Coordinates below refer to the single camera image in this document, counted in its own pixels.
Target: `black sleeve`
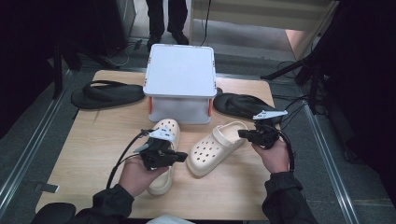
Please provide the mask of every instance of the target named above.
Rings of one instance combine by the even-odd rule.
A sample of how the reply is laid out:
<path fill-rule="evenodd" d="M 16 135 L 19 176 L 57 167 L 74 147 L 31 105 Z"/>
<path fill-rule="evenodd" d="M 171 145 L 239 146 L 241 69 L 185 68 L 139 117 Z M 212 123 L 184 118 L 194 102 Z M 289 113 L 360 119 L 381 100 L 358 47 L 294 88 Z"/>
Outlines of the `black sleeve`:
<path fill-rule="evenodd" d="M 300 192 L 303 186 L 293 173 L 271 175 L 270 180 L 265 182 L 265 188 L 267 197 L 262 211 L 271 223 L 317 223 Z"/>
<path fill-rule="evenodd" d="M 92 208 L 81 210 L 67 224 L 113 224 L 120 223 L 132 212 L 132 197 L 121 185 L 105 189 L 93 196 Z"/>

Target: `black flip-flop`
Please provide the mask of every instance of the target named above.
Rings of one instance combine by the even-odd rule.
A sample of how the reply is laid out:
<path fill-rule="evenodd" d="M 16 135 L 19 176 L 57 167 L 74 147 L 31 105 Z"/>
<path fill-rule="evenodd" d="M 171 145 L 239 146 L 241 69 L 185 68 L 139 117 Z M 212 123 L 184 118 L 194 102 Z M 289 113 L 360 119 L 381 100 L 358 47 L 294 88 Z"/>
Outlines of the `black flip-flop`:
<path fill-rule="evenodd" d="M 243 119 L 253 119 L 253 116 L 258 115 L 263 110 L 278 111 L 260 98 L 235 93 L 217 95 L 213 100 L 213 107 L 220 113 Z M 282 121 L 282 117 L 275 117 L 270 120 L 273 124 L 278 124 Z"/>
<path fill-rule="evenodd" d="M 143 87 L 109 80 L 89 82 L 83 89 L 72 93 L 71 102 L 80 109 L 101 109 L 128 105 L 145 97 Z"/>

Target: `person's leg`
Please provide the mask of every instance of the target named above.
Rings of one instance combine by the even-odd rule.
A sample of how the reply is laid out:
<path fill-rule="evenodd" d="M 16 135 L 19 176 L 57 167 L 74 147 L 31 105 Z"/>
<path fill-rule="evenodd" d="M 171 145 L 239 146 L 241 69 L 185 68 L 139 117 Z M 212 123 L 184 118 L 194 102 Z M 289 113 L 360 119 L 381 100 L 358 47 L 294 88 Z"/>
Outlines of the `person's leg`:
<path fill-rule="evenodd" d="M 189 39 L 183 35 L 184 23 L 187 19 L 186 0 L 168 0 L 169 22 L 167 31 L 179 45 L 189 45 Z"/>
<path fill-rule="evenodd" d="M 163 0 L 146 0 L 146 3 L 148 5 L 149 18 L 148 51 L 150 51 L 153 44 L 160 43 L 161 36 L 165 31 L 163 22 Z"/>

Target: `white lid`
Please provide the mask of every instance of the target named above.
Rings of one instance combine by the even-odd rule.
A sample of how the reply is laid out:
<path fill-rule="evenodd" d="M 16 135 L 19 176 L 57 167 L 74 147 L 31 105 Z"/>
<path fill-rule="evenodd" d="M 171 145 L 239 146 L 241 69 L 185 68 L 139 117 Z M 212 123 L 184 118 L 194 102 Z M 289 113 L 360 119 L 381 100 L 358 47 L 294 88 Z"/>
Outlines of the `white lid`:
<path fill-rule="evenodd" d="M 217 92 L 213 49 L 153 45 L 143 92 L 148 96 L 213 98 Z"/>

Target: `black pants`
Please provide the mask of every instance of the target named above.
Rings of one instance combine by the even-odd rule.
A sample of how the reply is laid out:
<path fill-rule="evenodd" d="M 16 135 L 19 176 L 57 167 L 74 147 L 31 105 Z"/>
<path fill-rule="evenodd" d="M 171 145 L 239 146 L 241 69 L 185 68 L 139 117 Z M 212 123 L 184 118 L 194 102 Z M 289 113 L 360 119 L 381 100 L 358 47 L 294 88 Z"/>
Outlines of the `black pants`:
<path fill-rule="evenodd" d="M 146 0 L 148 4 L 149 33 L 161 36 L 165 31 L 163 22 L 163 0 Z M 182 32 L 187 19 L 186 0 L 168 0 L 168 27 L 170 33 Z"/>

